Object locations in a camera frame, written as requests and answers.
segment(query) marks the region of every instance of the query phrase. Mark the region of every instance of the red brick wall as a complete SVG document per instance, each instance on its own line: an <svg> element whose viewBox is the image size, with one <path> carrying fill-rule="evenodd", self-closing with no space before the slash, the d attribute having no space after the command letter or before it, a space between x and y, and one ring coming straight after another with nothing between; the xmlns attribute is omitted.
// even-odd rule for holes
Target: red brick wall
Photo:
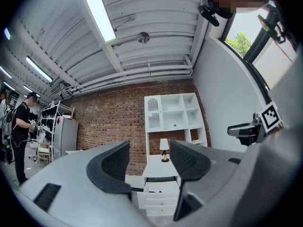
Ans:
<svg viewBox="0 0 303 227"><path fill-rule="evenodd" d="M129 140L130 163L127 174L142 175L146 166L144 97L193 92L198 96L191 79L149 82L78 96L63 104L75 107L73 118L79 122L77 149L85 150L113 141ZM185 140L184 131L153 133L150 136L151 154L160 153L160 139L164 135L169 139Z"/></svg>

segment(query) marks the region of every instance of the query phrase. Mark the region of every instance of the black pad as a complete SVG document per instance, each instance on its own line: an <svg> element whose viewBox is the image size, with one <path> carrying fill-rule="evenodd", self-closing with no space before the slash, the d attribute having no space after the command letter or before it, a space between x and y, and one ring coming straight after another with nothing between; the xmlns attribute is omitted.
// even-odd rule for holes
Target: black pad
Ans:
<svg viewBox="0 0 303 227"><path fill-rule="evenodd" d="M60 188L59 185L48 183L35 198L34 203L47 212Z"/></svg>
<svg viewBox="0 0 303 227"><path fill-rule="evenodd" d="M182 182L199 180L211 166L207 156L188 148L182 144L182 141L170 141L170 159Z"/></svg>
<svg viewBox="0 0 303 227"><path fill-rule="evenodd" d="M104 192L128 194L131 199L132 188L124 182L128 162L129 142L124 141L92 158L86 167L86 174Z"/></svg>

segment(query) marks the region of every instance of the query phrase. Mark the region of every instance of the person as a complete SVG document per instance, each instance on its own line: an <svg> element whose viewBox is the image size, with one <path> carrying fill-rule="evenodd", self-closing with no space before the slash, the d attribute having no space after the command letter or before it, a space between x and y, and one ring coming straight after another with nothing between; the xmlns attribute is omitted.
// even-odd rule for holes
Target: person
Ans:
<svg viewBox="0 0 303 227"><path fill-rule="evenodd" d="M3 143L2 143L2 133L3 133L3 128L4 128L4 123L3 123L3 119L5 117L5 112L6 112L6 108L7 108L7 97L6 97L6 91L3 89L0 91L0 95L1 95L1 103L0 103L0 149L3 148ZM3 160L4 159L4 153L2 152L2 150L0 150L0 159Z"/></svg>
<svg viewBox="0 0 303 227"><path fill-rule="evenodd" d="M37 94L34 92L29 93L26 100L18 106L12 121L11 139L19 185L27 180L24 173L24 153L27 144L28 131L34 130L34 127L28 123L29 108L33 107L36 102Z"/></svg>

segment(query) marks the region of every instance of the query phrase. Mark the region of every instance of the lamp shade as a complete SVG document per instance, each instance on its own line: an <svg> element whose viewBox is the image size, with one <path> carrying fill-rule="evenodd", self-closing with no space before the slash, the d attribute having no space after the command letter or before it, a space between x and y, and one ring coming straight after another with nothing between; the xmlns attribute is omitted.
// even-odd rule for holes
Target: lamp shade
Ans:
<svg viewBox="0 0 303 227"><path fill-rule="evenodd" d="M168 150L169 142L167 139L160 139L160 150Z"/></svg>

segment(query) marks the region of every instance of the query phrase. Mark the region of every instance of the white shelf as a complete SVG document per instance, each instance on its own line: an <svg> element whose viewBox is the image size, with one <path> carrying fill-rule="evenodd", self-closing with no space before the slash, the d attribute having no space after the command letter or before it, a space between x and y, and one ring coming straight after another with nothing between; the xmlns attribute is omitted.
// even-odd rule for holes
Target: white shelf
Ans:
<svg viewBox="0 0 303 227"><path fill-rule="evenodd" d="M163 113L164 131L176 131L188 128L186 113L182 111L172 111Z"/></svg>
<svg viewBox="0 0 303 227"><path fill-rule="evenodd" d="M185 131L186 142L192 143L191 129L198 130L197 145L207 146L200 105L195 93L144 97L146 155L149 156L149 133Z"/></svg>
<svg viewBox="0 0 303 227"><path fill-rule="evenodd" d="M186 109L199 109L199 103L194 93L183 94L183 101Z"/></svg>
<svg viewBox="0 0 303 227"><path fill-rule="evenodd" d="M183 98L180 94L161 96L163 112L179 111L184 109Z"/></svg>
<svg viewBox="0 0 303 227"><path fill-rule="evenodd" d="M155 129L160 127L160 114L159 113L148 113L148 127Z"/></svg>
<svg viewBox="0 0 303 227"><path fill-rule="evenodd" d="M186 114L189 128L203 126L203 118L199 109L187 109Z"/></svg>
<svg viewBox="0 0 303 227"><path fill-rule="evenodd" d="M204 141L203 140L192 140L191 143L196 145L196 144L204 143Z"/></svg>
<svg viewBox="0 0 303 227"><path fill-rule="evenodd" d="M55 108L56 109L55 113L53 113L53 116L51 118L48 118L48 117L47 118L41 118L41 120L42 119L47 119L47 120L50 119L50 120L53 120L53 124L52 124L51 128L48 128L48 127L46 128L46 126L44 126L44 127L41 127L40 130L52 133L52 137L51 137L51 140L50 140L50 148L53 148L53 135L54 135L54 126L55 126L55 123L56 123L56 118L58 116L63 116L66 113L72 119L72 116L73 116L75 108L69 108L67 106L62 105L61 104L61 100L60 100L57 104L45 108L43 110L43 112L45 110L48 110L48 109L51 109L51 108Z"/></svg>

